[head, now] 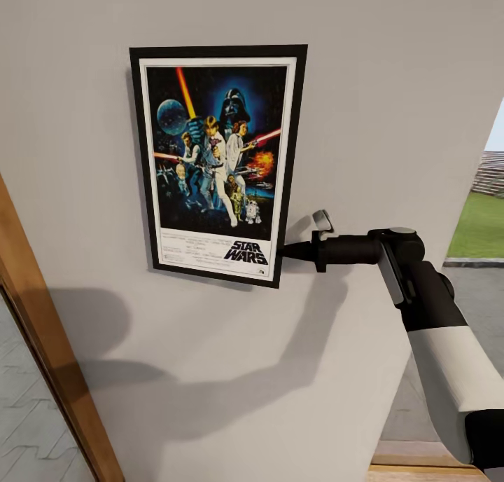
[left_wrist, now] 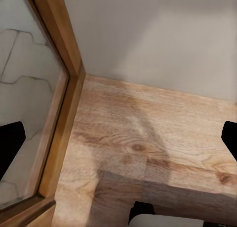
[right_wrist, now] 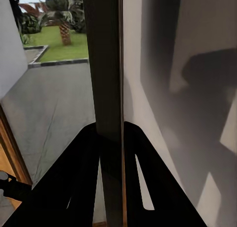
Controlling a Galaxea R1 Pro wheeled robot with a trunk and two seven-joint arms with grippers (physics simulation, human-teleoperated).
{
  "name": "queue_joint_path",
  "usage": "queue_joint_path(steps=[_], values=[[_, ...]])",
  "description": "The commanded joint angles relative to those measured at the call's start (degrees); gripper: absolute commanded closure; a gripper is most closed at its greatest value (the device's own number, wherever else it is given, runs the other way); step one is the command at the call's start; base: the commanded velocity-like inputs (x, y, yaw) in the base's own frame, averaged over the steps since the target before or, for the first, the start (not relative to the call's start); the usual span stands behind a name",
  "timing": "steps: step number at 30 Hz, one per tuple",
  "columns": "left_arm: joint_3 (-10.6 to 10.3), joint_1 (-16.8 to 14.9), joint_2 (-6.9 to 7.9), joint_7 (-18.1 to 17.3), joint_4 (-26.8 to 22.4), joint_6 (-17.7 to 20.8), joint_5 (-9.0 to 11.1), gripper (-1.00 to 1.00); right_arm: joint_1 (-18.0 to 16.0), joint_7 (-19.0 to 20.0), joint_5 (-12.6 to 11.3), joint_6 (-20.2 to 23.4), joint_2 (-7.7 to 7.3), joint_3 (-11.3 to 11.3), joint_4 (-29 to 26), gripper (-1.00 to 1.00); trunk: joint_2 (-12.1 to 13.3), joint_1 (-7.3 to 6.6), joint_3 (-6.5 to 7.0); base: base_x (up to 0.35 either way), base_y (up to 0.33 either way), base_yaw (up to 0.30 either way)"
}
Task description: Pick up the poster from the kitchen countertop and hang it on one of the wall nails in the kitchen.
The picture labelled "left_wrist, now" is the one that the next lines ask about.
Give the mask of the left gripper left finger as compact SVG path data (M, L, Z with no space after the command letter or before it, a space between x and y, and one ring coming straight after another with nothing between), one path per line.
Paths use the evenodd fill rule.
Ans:
M26 139L21 121L0 127L0 181Z

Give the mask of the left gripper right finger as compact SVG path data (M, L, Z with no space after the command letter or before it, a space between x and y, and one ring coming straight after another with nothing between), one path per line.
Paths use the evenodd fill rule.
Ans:
M221 138L237 161L237 123L226 121Z

